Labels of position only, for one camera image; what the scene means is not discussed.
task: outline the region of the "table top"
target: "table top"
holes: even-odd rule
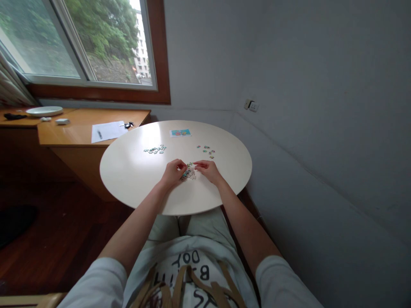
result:
[[[57,117],[69,119],[70,124],[57,125],[54,121],[40,123],[37,126],[39,141],[41,145],[53,147],[107,147],[115,139],[91,143],[91,130],[94,124],[131,121],[134,122],[135,127],[128,130],[133,130],[149,116],[150,112],[151,110],[77,109],[64,116]]]
[[[33,117],[32,115],[29,115],[25,111],[31,108],[35,108],[36,106],[31,106],[31,107],[25,107],[25,108],[10,108],[10,109],[1,109],[1,117],[0,117],[0,127],[21,127],[21,128],[36,128],[37,125],[42,123],[40,121],[40,118]],[[64,111],[62,114],[52,116],[52,121],[61,118],[62,116],[65,116],[66,114],[76,110],[76,108],[64,108]],[[12,113],[12,114],[19,114],[19,115],[25,115],[27,118],[19,119],[19,120],[7,120],[3,114],[5,113]]]
[[[189,129],[192,136],[170,137],[170,130]],[[163,154],[144,149],[164,144]],[[108,191],[124,204],[136,208],[161,179],[166,164],[176,158],[185,163],[211,160],[238,194],[251,176],[252,161],[244,144],[227,131],[194,121],[163,121],[138,127],[117,138],[104,152],[100,175]],[[163,215],[201,213],[222,204],[216,186],[200,172],[174,187],[164,199]]]

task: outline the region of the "green foliage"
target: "green foliage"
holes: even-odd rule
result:
[[[11,39],[63,46],[41,0],[1,0],[0,27]]]
[[[87,52],[105,59],[117,50],[128,59],[137,48],[137,17],[128,0],[65,0]]]

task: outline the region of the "round white table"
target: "round white table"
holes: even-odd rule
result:
[[[192,136],[170,137],[170,130],[183,129],[189,129]],[[144,151],[161,144],[166,147],[163,154]],[[211,150],[215,151],[212,156],[221,175],[238,194],[251,176],[252,162],[247,148],[227,131],[194,121],[155,122],[122,135],[104,152],[100,162],[101,179],[114,197],[136,208],[161,179],[168,162],[176,158],[186,164],[212,160]],[[201,213],[222,204],[216,186],[199,171],[195,174],[195,179],[181,182],[167,194],[163,215]]]

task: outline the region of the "bag strap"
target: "bag strap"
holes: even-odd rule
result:
[[[224,295],[223,288],[220,285],[213,281],[211,283],[213,293],[211,294],[214,297],[215,302],[217,303],[218,308],[231,308],[229,305],[226,296]]]
[[[234,281],[232,280],[230,273],[228,272],[226,265],[222,261],[218,261],[218,265],[221,267],[221,270],[223,271],[224,278],[227,280],[228,286],[232,291],[233,299],[237,303],[237,306],[239,308],[247,308],[239,290],[235,286]]]
[[[144,299],[144,297],[146,296],[149,288],[150,288],[150,284],[151,284],[151,280],[154,277],[154,273],[155,273],[155,266],[154,265],[150,270],[149,273],[147,274],[146,280],[144,281],[143,287],[141,288],[140,292],[138,293],[133,305],[131,306],[131,308],[140,308],[140,305]]]
[[[162,297],[163,297],[163,307],[164,308],[173,308],[173,304],[171,302],[171,292],[170,287],[165,284],[160,288]]]
[[[158,288],[162,293],[163,306],[164,308],[179,308],[180,307],[180,298],[182,293],[182,286],[184,280],[184,274],[187,271],[188,276],[193,280],[194,284],[203,289],[205,292],[209,293],[216,301],[219,308],[230,308],[230,305],[225,297],[225,294],[228,295],[237,305],[238,308],[247,308],[243,298],[241,297],[240,292],[232,280],[226,265],[218,261],[218,265],[223,271],[224,278],[227,280],[227,284],[231,290],[221,287],[217,282],[213,281],[211,287],[205,285],[201,282],[200,279],[194,274],[190,265],[184,265],[180,268],[179,274],[177,275],[176,284],[174,286],[173,297],[171,297],[170,287],[165,284],[163,281],[157,283],[151,289],[150,284],[154,277],[155,266],[153,266],[149,273],[147,274],[146,280],[144,281],[143,287],[137,295],[136,300],[134,301],[131,308],[140,308],[144,307],[150,298],[151,294]]]
[[[183,286],[184,274],[187,269],[187,265],[180,268],[179,274],[177,275],[176,284],[174,286],[173,292],[173,308],[178,308],[180,306],[181,289]]]

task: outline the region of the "keys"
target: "keys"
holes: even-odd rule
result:
[[[125,123],[125,124],[120,125],[120,126],[124,126],[125,128],[130,128],[130,127],[134,126],[134,122],[128,122],[128,123]]]

